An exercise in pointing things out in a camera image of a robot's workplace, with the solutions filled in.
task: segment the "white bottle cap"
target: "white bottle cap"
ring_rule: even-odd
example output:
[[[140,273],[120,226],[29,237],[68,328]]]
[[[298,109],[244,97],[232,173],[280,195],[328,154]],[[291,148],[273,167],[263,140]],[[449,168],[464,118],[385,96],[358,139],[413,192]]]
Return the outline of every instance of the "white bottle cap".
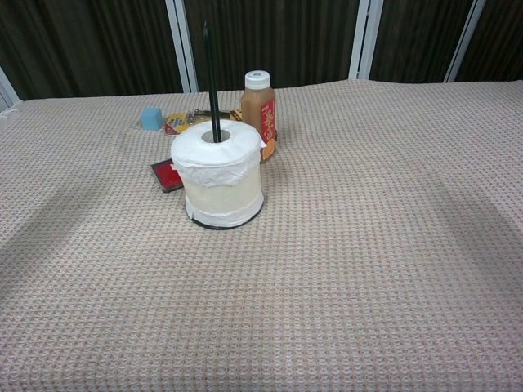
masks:
[[[270,75],[267,71],[250,71],[245,74],[245,87],[249,90],[263,90],[270,87]]]

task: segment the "tissue roll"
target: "tissue roll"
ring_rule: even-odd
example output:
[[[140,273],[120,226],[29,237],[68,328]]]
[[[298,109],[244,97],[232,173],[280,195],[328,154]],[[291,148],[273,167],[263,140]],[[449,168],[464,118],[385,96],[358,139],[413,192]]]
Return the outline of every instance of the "tissue roll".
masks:
[[[210,122],[190,127],[172,142],[174,167],[186,191],[190,219],[232,228],[255,216],[263,205],[260,148],[256,129],[241,122],[220,121],[229,137],[209,143],[202,136]]]

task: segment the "plastic bottle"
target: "plastic bottle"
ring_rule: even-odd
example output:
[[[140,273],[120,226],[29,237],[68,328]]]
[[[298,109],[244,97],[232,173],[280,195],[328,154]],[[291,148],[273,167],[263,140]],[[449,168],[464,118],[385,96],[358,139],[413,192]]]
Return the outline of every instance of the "plastic bottle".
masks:
[[[267,145],[261,150],[261,160],[266,161],[275,152],[275,91],[270,88],[270,75],[266,71],[245,74],[245,92],[241,99],[244,123],[256,128]]]

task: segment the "brown curtain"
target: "brown curtain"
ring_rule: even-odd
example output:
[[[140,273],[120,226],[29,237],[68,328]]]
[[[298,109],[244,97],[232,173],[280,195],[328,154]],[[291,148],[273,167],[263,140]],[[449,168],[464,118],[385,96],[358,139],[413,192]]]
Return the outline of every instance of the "brown curtain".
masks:
[[[359,0],[186,0],[199,89],[208,89],[203,23],[216,42],[217,87],[244,88],[252,69],[273,87],[348,78]]]
[[[164,0],[0,0],[0,40],[23,100],[181,91]]]
[[[385,0],[370,79],[443,82],[472,0]]]
[[[483,7],[456,81],[523,79],[523,1]]]

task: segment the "bottle label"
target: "bottle label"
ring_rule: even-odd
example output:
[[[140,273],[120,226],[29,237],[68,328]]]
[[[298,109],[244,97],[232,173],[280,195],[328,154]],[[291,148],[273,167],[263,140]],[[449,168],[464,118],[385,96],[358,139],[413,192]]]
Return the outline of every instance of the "bottle label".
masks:
[[[267,145],[262,152],[263,159],[275,152],[275,100],[270,100],[261,107],[261,138]]]

